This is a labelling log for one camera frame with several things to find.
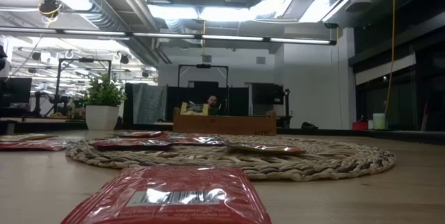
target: white planter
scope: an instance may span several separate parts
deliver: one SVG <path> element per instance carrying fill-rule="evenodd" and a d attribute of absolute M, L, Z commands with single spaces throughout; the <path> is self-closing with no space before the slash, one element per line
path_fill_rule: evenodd
<path fill-rule="evenodd" d="M 113 130 L 118 122 L 119 108 L 87 105 L 85 114 L 89 130 Z"/>

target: green leaves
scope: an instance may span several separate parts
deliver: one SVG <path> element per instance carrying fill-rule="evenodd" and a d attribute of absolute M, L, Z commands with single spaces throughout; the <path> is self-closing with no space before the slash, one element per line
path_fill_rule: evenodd
<path fill-rule="evenodd" d="M 115 85 L 116 75 L 110 79 L 108 74 L 101 77 L 95 77 L 90 80 L 90 88 L 84 94 L 84 100 L 87 105 L 96 106 L 119 106 L 124 100 L 124 88 L 120 89 Z"/>

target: computer monitor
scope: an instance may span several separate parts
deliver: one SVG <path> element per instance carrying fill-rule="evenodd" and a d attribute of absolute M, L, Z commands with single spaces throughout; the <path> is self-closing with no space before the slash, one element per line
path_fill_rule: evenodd
<path fill-rule="evenodd" d="M 0 78 L 1 107 L 14 103 L 28 104 L 32 78 Z"/>

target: man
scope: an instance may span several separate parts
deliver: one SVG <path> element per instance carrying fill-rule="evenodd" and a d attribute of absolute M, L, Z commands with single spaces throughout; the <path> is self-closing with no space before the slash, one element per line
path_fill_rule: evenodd
<path fill-rule="evenodd" d="M 207 104 L 209 105 L 209 115 L 218 115 L 218 100 L 215 95 L 211 95 Z"/>

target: yellow bag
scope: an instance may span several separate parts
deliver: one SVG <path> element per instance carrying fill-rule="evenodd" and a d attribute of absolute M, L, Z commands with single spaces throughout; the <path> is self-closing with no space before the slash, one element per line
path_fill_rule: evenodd
<path fill-rule="evenodd" d="M 181 114 L 182 115 L 209 115 L 209 105 L 208 104 L 188 104 L 187 102 L 182 102 Z"/>

